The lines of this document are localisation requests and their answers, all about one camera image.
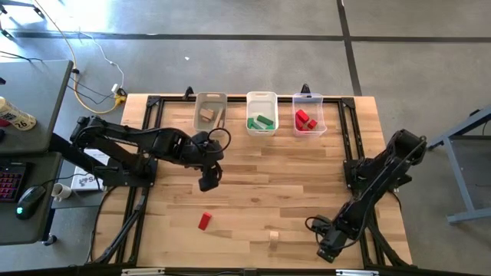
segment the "red block in bin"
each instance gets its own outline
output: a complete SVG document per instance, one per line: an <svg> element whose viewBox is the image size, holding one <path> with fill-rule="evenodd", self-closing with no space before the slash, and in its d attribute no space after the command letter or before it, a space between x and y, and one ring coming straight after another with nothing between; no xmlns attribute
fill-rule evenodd
<svg viewBox="0 0 491 276"><path fill-rule="evenodd" d="M297 126L297 130L300 130L304 126L304 123L297 116L295 116L295 125Z"/></svg>
<svg viewBox="0 0 491 276"><path fill-rule="evenodd" d="M303 110L297 111L295 118L299 118L302 123L307 123L309 119L308 115Z"/></svg>
<svg viewBox="0 0 491 276"><path fill-rule="evenodd" d="M317 121L312 119L310 122L308 122L307 127L311 130L314 129L314 127L317 126Z"/></svg>
<svg viewBox="0 0 491 276"><path fill-rule="evenodd" d="M212 216L208 212L204 212L203 216L201 217L201 221L199 222L198 228L204 231L208 226L208 222L211 218Z"/></svg>

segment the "green block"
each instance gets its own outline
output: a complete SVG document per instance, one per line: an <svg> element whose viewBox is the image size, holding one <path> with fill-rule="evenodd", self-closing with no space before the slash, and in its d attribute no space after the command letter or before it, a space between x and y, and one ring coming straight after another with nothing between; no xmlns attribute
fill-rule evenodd
<svg viewBox="0 0 491 276"><path fill-rule="evenodd" d="M252 128L252 124L254 123L254 118L247 119L247 128Z"/></svg>
<svg viewBox="0 0 491 276"><path fill-rule="evenodd" d="M260 126L259 126L257 123L255 123L255 122L252 122L251 127L252 127L252 128L255 128L255 129L257 129L257 130L262 130L262 127L260 127Z"/></svg>
<svg viewBox="0 0 491 276"><path fill-rule="evenodd" d="M272 126L274 124L273 121L264 117L263 115L258 116L258 122L264 123L266 126Z"/></svg>

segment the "computer mouse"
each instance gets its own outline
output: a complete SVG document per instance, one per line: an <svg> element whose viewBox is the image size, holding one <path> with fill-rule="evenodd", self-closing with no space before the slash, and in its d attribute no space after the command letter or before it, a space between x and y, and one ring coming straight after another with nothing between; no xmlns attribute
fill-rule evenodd
<svg viewBox="0 0 491 276"><path fill-rule="evenodd" d="M32 186L25 190L17 202L17 209L15 210L17 219L30 219L36 213L45 193L46 188L43 186Z"/></svg>

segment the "wooden tabletop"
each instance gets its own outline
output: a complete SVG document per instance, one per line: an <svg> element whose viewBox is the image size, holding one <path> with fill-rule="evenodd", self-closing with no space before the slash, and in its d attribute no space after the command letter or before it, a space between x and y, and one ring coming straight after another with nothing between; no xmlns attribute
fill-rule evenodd
<svg viewBox="0 0 491 276"><path fill-rule="evenodd" d="M122 124L141 128L148 94L129 95ZM385 142L373 97L355 97L365 155L376 156ZM226 128L232 134L218 188L200 192L200 172L159 162L157 181L150 190L140 243L138 266L214 268L362 268L359 244L346 248L329 264L316 255L318 246L305 218L333 218L349 199L342 161L345 159L336 105L325 104L328 127L319 138L293 136L292 109L280 103L279 129L273 137L246 132L246 104L229 103ZM193 103L166 103L162 127L193 129ZM352 133L349 113L348 129ZM128 189L120 187L107 198L97 226L94 256L119 231ZM204 212L213 217L205 231L198 229ZM382 234L399 256L411 263L397 201L385 195L376 206ZM276 249L270 232L279 233ZM367 235L372 260L373 244ZM132 244L127 243L126 256Z"/></svg>

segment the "yellow cable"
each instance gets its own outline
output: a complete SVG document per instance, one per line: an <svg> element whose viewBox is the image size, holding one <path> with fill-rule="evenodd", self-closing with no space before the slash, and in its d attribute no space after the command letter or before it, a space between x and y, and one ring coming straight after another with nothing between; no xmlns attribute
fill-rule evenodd
<svg viewBox="0 0 491 276"><path fill-rule="evenodd" d="M70 45L70 42L68 42L67 37L64 35L63 31L61 31L61 29L58 27L58 25L56 25L56 23L54 23L54 20L51 19L51 16L49 16L49 14L43 9L43 6L41 4L39 4L38 0L34 0L34 2L36 2L36 4L38 4L39 8L48 17L49 21L51 21L51 23L53 23L53 25L56 27L56 29L58 29L58 31L60 32L61 36L65 40L65 42L67 42L67 45L70 48L71 56L74 59L74 69L77 69L77 58L75 57L74 49L72 49L72 47ZM82 99L80 98L80 96L77 93L77 91L78 91L78 80L77 80L77 76L78 76L78 74L75 73L74 74L74 94L75 94L75 97L77 98L78 102L82 105L82 107L85 107L85 109L89 110L90 112L95 113L95 114L106 114L106 113L109 113L109 112L113 111L114 109L116 109L116 107L118 105L120 105L120 104L122 104L123 102L126 101L126 96L117 95L116 98L115 98L115 100L114 100L114 106L111 107L111 109L105 110L105 111L96 111L96 110L91 109L90 107L88 107L82 101Z"/></svg>

